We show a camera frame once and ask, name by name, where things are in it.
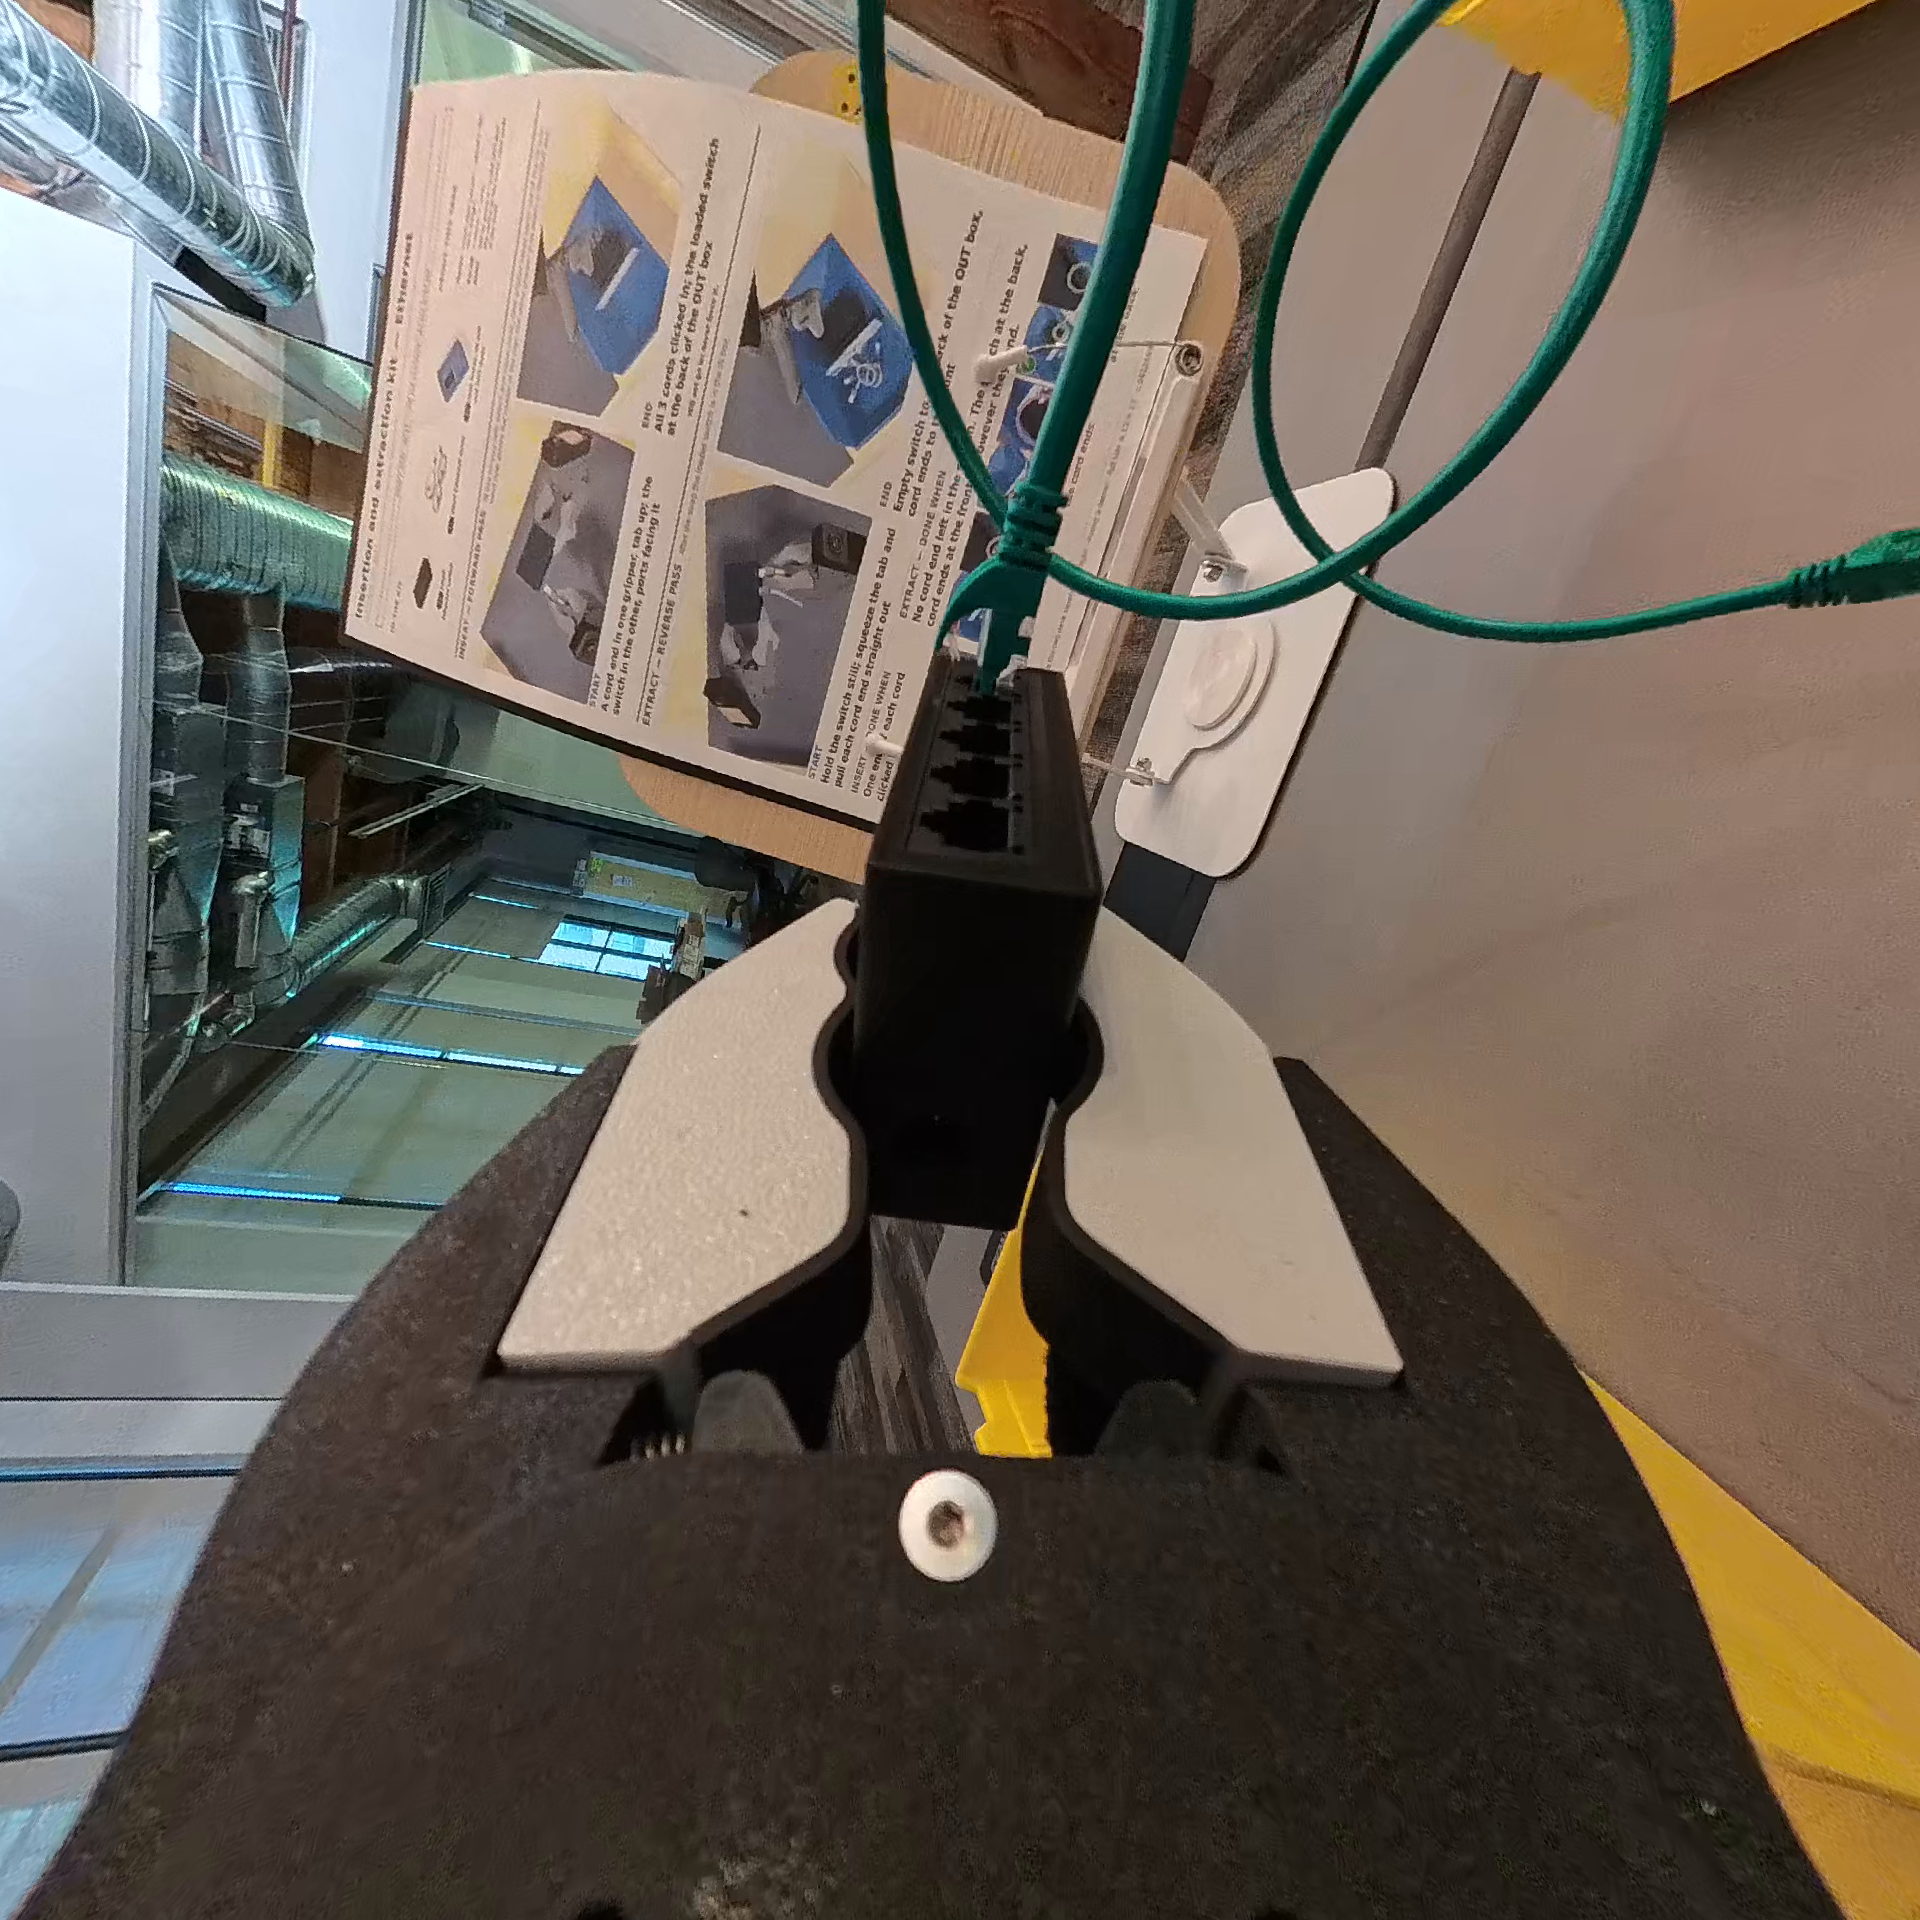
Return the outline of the dark table leg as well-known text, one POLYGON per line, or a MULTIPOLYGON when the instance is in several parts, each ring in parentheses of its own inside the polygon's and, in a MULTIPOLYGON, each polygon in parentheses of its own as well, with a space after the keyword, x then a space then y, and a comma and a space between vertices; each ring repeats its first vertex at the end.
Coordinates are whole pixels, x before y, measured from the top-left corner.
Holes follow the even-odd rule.
POLYGON ((1102 902, 1121 920, 1142 931, 1145 939, 1185 965, 1213 888, 1213 875, 1121 840, 1102 902))

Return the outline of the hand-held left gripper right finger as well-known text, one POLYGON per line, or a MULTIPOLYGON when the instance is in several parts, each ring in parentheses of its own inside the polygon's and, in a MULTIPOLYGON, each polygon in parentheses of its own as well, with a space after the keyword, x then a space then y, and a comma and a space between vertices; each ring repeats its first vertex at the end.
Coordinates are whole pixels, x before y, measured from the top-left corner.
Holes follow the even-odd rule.
POLYGON ((1172 1384, 1204 1427, 1269 1384, 1388 1390, 1401 1347, 1257 1033, 1122 918, 1094 918, 1027 1057, 1024 1317, 1046 1451, 1091 1453, 1172 1384))

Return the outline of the white sign stand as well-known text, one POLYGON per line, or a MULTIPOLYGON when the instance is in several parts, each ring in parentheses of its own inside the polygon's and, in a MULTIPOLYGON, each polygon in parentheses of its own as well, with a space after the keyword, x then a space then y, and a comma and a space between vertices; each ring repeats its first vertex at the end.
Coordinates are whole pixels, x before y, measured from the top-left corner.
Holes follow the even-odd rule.
MULTIPOLYGON (((1189 595, 1249 591, 1312 562, 1257 466, 1212 496, 1180 481, 1172 510, 1190 539, 1189 595)), ((1332 585, 1277 613, 1171 626, 1110 782, 1122 847, 1206 880, 1256 856, 1355 606, 1354 586, 1332 585)))

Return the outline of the silver spiral duct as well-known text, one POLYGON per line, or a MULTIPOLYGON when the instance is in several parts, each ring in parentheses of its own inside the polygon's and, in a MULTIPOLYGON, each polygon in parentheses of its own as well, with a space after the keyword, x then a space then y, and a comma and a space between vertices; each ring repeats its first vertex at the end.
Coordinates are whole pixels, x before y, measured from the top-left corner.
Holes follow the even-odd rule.
POLYGON ((268 18, 254 2, 94 5, 94 56, 2 5, 5 169, 193 253, 268 306, 318 262, 268 18))

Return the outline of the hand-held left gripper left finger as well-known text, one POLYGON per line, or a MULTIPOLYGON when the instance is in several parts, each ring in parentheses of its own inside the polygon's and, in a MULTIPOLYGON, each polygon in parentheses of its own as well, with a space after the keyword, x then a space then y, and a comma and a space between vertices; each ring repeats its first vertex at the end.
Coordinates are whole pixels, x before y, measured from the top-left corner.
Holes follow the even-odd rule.
POLYGON ((832 1437, 874 1312, 868 1150, 832 1083, 858 909, 827 901, 668 1008, 630 1049, 497 1343, 509 1375, 626 1375, 688 1431, 761 1375, 832 1437))

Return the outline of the black network switch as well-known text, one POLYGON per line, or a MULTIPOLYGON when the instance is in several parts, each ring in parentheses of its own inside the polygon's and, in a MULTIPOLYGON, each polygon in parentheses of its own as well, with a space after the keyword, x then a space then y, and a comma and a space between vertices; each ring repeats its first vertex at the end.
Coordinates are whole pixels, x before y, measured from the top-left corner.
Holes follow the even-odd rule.
POLYGON ((1003 1231, 1086 1061, 1102 878, 1065 678, 937 654, 862 881, 851 1091, 882 1216, 1003 1231))

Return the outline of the wooden board with instruction sheet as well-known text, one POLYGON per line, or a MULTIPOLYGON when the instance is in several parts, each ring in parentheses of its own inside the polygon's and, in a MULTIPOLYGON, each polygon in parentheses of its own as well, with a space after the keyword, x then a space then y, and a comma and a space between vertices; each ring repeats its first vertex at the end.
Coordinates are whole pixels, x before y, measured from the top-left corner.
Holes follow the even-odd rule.
MULTIPOLYGON (((1000 490, 1121 146, 894 71, 909 253, 1000 490)), ((851 56, 757 89, 433 81, 404 113, 346 631, 628 759, 672 825, 858 880, 953 589, 996 546, 912 365, 851 56)), ((1174 161, 1060 550, 1145 585, 1242 294, 1174 161)))

